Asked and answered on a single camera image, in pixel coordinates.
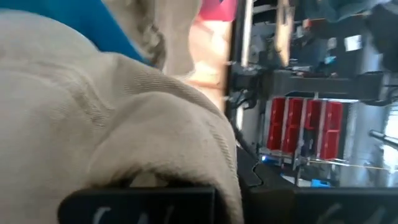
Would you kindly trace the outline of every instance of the person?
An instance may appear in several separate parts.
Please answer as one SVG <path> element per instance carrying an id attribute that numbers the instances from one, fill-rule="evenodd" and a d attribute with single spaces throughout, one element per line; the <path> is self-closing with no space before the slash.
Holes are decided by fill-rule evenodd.
<path id="1" fill-rule="evenodd" d="M 236 143 L 203 94 L 52 19 L 0 12 L 0 223 L 55 224 L 76 190 L 214 186 L 243 222 Z"/>
<path id="2" fill-rule="evenodd" d="M 295 21 L 304 19 L 326 19 L 328 22 L 339 22 L 349 16 L 371 9 L 377 4 L 373 0 L 301 0 L 295 8 Z M 276 10 L 260 12 L 253 15 L 253 23 L 275 23 Z"/>

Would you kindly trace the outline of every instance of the pink fabric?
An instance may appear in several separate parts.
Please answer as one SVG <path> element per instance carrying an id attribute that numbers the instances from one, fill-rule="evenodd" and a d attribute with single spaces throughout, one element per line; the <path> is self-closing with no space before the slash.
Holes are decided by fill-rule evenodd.
<path id="1" fill-rule="evenodd" d="M 233 21 L 237 0 L 203 0 L 199 15 L 205 21 Z"/>

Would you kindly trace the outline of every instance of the black plastic part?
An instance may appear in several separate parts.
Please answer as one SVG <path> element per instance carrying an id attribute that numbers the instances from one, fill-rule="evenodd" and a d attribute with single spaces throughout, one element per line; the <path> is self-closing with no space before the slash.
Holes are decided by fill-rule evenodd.
<path id="1" fill-rule="evenodd" d="M 289 71 L 280 71 L 267 79 L 263 91 L 271 96 L 302 97 L 301 93 L 312 93 L 313 96 L 317 93 L 319 98 L 378 100 L 384 88 L 383 78 L 383 73 L 367 73 L 354 78 L 302 78 Z"/>
<path id="2" fill-rule="evenodd" d="M 61 203 L 58 221 L 59 224 L 213 224 L 215 198 L 213 187 L 81 190 Z"/>
<path id="3" fill-rule="evenodd" d="M 396 189 L 273 190 L 253 194 L 258 223 L 374 223 L 398 221 Z"/>

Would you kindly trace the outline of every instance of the metal pole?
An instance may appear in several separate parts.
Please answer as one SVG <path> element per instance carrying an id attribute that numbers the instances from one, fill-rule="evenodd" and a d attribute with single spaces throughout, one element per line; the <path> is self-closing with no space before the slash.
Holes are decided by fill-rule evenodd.
<path id="1" fill-rule="evenodd" d="M 398 150 L 398 139 L 396 139 L 396 138 L 386 136 L 385 134 L 380 133 L 379 131 L 375 131 L 375 130 L 370 130 L 369 136 L 381 141 L 385 145 L 388 145 L 388 146 L 393 147 L 394 149 Z"/>

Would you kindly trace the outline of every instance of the metal bar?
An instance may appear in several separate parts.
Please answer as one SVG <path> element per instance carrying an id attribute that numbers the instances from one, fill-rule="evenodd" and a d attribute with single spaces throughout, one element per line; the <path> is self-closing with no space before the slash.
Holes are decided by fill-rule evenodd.
<path id="1" fill-rule="evenodd" d="M 297 165 L 298 165 L 296 163 L 296 158 L 297 158 L 298 155 L 300 155 L 301 148 L 303 146 L 303 135 L 304 135 L 305 118 L 307 117 L 307 103 L 308 103 L 308 100 L 304 99 L 303 100 L 303 108 L 301 110 L 300 132 L 298 134 L 297 147 L 296 147 L 296 150 L 294 151 L 294 153 L 292 155 L 293 170 L 295 170 Z"/>
<path id="2" fill-rule="evenodd" d="M 396 138 L 386 136 L 385 134 L 380 133 L 375 130 L 370 130 L 369 136 L 383 142 L 383 144 L 385 144 L 387 146 L 393 147 L 394 149 L 398 150 L 398 139 L 396 139 Z"/>
<path id="3" fill-rule="evenodd" d="M 322 101 L 321 107 L 321 117 L 319 119 L 319 128 L 318 128 L 318 141 L 317 141 L 317 158 L 320 157 L 321 148 L 322 148 L 322 138 L 323 138 L 323 127 L 325 125 L 325 118 L 326 118 L 326 104 L 327 101 Z"/>
<path id="4" fill-rule="evenodd" d="M 242 39 L 242 66 L 246 67 L 249 62 L 249 50 L 251 39 L 252 15 L 253 15 L 253 0 L 246 0 L 245 17 L 243 25 L 243 39 Z"/>

